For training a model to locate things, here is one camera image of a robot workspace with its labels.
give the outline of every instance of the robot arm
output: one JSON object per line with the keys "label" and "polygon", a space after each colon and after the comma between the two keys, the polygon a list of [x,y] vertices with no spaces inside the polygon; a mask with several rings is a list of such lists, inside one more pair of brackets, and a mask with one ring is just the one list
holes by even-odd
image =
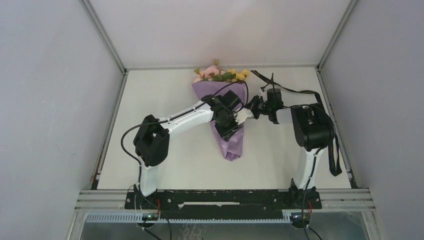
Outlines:
{"label": "robot arm", "polygon": [[197,125],[215,121],[221,138],[229,140],[246,119],[240,116],[249,115],[247,109],[241,110],[246,114],[234,114],[233,109],[241,102],[234,92],[228,91],[223,96],[207,95],[192,107],[168,117],[145,117],[142,122],[145,125],[138,129],[133,141],[141,162],[141,193],[148,196],[156,191],[158,166],[168,155],[170,139]]}
{"label": "robot arm", "polygon": [[318,199],[315,178],[323,149],[333,142],[335,130],[331,118],[321,103],[285,107],[280,89],[268,89],[267,101],[255,96],[246,105],[255,119],[267,115],[274,124],[287,122],[288,111],[294,128],[294,136],[301,147],[299,162],[294,178],[291,179],[289,192],[293,204],[301,208],[303,202]]}

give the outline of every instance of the green leaf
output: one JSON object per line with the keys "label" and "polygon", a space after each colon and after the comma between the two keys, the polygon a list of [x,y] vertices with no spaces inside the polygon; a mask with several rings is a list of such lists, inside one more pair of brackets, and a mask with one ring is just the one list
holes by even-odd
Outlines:
{"label": "green leaf", "polygon": [[230,79],[232,73],[231,72],[226,72],[222,75],[222,81],[228,80]]}

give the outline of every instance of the white table surface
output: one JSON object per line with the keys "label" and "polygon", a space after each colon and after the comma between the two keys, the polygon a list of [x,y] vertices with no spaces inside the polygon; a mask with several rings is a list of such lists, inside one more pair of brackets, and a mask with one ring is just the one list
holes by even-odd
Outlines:
{"label": "white table surface", "polygon": [[[294,90],[314,90],[321,87],[313,67],[255,68],[284,87]],[[110,143],[100,174],[98,189],[127,189],[137,181],[138,163],[121,149],[122,134],[153,114],[164,117],[184,110],[198,101],[191,83],[192,69],[133,70],[128,74],[119,105]],[[251,74],[247,80],[249,98],[265,85]],[[282,90],[286,106],[315,103],[314,95],[295,94]],[[292,123],[273,124],[267,116],[248,119],[244,125],[242,157],[228,161],[222,157],[209,123],[192,128],[169,143],[168,157],[159,165],[158,189],[173,190],[240,190],[288,189],[296,171],[300,147]],[[130,132],[125,147],[134,152]],[[316,173],[318,189],[350,189],[345,165],[343,173],[334,177],[329,170],[328,151],[322,154]]]}

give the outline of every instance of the glass panel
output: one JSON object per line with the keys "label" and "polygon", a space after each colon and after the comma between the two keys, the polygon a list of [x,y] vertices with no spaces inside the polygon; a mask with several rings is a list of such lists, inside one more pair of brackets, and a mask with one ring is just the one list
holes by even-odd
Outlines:
{"label": "glass panel", "polygon": [[[172,223],[173,240],[302,240],[303,229],[284,223]],[[325,240],[367,240],[360,212],[313,213],[310,226]],[[168,225],[158,223],[149,229],[163,240],[169,239]],[[308,230],[311,240],[318,239]],[[82,240],[154,239],[135,223],[94,223],[84,225]]]}

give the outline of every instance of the aluminum frame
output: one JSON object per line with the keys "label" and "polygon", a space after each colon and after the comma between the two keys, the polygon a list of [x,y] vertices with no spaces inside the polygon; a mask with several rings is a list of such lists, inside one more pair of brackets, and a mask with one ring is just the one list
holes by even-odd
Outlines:
{"label": "aluminum frame", "polygon": [[[94,176],[101,173],[101,168],[104,162],[108,144],[110,141],[113,125],[115,123],[116,115],[118,108],[121,102],[122,94],[125,88],[126,79],[128,76],[128,69],[125,68],[123,62],[121,61],[118,52],[112,44],[111,39],[109,38],[105,28],[102,25],[96,11],[93,8],[90,0],[79,0],[82,7],[86,11],[88,17],[90,18],[93,26],[98,32],[101,40],[104,45],[112,55],[120,71],[125,74],[122,83],[117,92],[115,103],[110,115],[109,123],[106,129],[106,133],[103,138],[102,149],[99,153],[99,163],[95,169]],[[331,50],[333,49],[340,33],[343,31],[347,20],[349,19],[352,11],[357,5],[359,0],[351,0],[340,23],[337,26],[336,31],[334,32],[331,41],[329,42],[323,56],[321,57],[319,64],[317,66],[311,65],[279,65],[279,66],[270,66],[270,67],[315,67],[316,74],[318,76],[319,83],[324,95],[324,99],[330,113],[331,118],[333,119],[336,125],[336,132],[340,135],[340,146],[341,146],[341,155],[343,156],[344,163],[347,170],[352,170],[352,164],[349,161],[349,154],[346,150],[346,145],[343,142],[343,138],[340,134],[340,130],[337,127],[337,118],[334,114],[332,108],[331,99],[327,93],[325,82],[321,76],[321,69],[324,66]],[[321,200],[322,200],[322,209],[315,209],[315,212],[361,212],[363,220],[365,222],[366,230],[368,233],[368,238],[370,240],[386,240],[381,224],[378,219],[378,214],[374,206],[370,191],[368,189],[320,189]],[[134,210],[124,209],[124,203],[126,201],[126,190],[82,190],[79,194],[77,203],[75,205],[74,213],[66,234],[66,239],[68,240],[79,240],[81,238],[84,224],[87,222],[91,223],[134,223],[140,221],[141,215],[136,214]],[[146,210],[145,214],[154,213],[154,210]],[[193,219],[184,219],[184,220],[175,220],[172,219],[173,223],[289,223],[290,220],[288,216],[292,213],[298,213],[300,210],[296,209],[287,209],[281,211],[281,219],[277,220],[255,220],[250,221],[237,221],[237,220],[211,220],[211,221],[196,221]]]}
{"label": "aluminum frame", "polygon": [[112,41],[106,32],[105,28],[103,27],[102,22],[99,19],[99,16],[97,15],[96,11],[94,10],[94,7],[90,0],[79,0],[79,2],[82,5],[82,8],[84,8],[85,12],[87,13],[87,16],[90,18],[91,23],[93,24],[96,32],[100,36],[101,41],[104,43],[104,46],[107,48],[109,53],[111,54],[113,60],[115,61],[116,65],[118,66],[119,70],[122,74],[125,74],[126,69],[124,64],[122,63],[121,58],[118,55],[117,50],[115,49],[114,45],[112,44]]}
{"label": "aluminum frame", "polygon": [[[223,69],[254,69],[254,68],[314,68],[315,64],[277,64],[277,65],[222,65]],[[137,70],[180,70],[180,69],[207,69],[209,66],[163,66],[163,67],[129,67],[127,71]]]}
{"label": "aluminum frame", "polygon": [[[377,221],[377,212],[369,189],[320,189],[322,209],[314,209],[319,213],[361,212],[370,240],[386,240]],[[79,194],[67,239],[79,240],[85,223],[140,223],[142,216],[153,214],[156,210],[144,210],[143,213],[124,209],[127,190],[82,190]],[[299,213],[299,209],[281,211],[280,219],[250,220],[196,220],[170,219],[171,223],[202,224],[243,224],[243,223],[281,223],[289,224],[289,216]],[[164,219],[149,223],[166,223]]]}

